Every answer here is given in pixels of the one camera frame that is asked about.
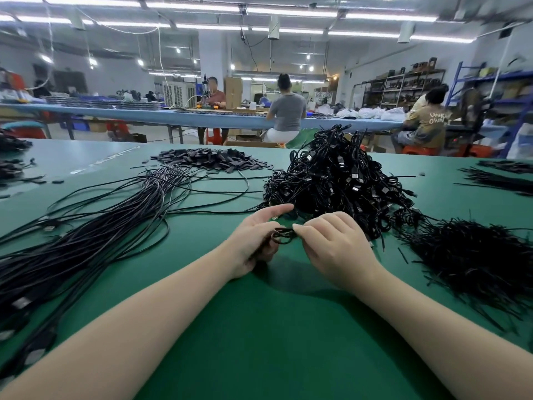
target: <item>white pillar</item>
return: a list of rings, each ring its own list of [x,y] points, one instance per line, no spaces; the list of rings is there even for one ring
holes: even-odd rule
[[[207,77],[216,77],[218,89],[224,91],[224,77],[230,75],[228,39],[224,31],[199,30],[200,69]]]

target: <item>woman in gray shirt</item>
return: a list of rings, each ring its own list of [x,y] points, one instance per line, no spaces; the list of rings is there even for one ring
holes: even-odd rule
[[[278,88],[281,97],[272,102],[266,120],[274,119],[274,127],[268,129],[264,141],[287,143],[293,140],[300,131],[300,120],[307,114],[307,103],[303,96],[294,94],[291,90],[289,74],[280,74]]]

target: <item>red shirt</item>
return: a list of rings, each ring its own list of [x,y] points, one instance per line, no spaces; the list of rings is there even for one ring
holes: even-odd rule
[[[217,91],[215,91],[207,99],[207,103],[213,107],[215,105],[215,102],[226,102],[226,94],[224,94],[219,89]]]

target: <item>hand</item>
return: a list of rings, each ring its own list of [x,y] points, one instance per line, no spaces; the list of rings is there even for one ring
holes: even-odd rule
[[[293,225],[311,264],[335,285],[357,296],[385,269],[364,232],[344,212],[326,213],[303,226]]]
[[[234,270],[232,278],[240,278],[254,269],[257,261],[270,261],[278,251],[279,245],[269,241],[260,252],[258,248],[265,242],[275,228],[281,227],[278,222],[269,220],[273,217],[290,212],[293,204],[270,206],[248,216],[238,225],[228,239],[220,245],[224,253],[229,253]]]

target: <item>white pants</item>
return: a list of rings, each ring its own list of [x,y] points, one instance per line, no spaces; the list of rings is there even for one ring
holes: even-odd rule
[[[298,131],[294,132],[279,132],[273,127],[266,131],[264,141],[272,143],[288,143],[298,135]]]

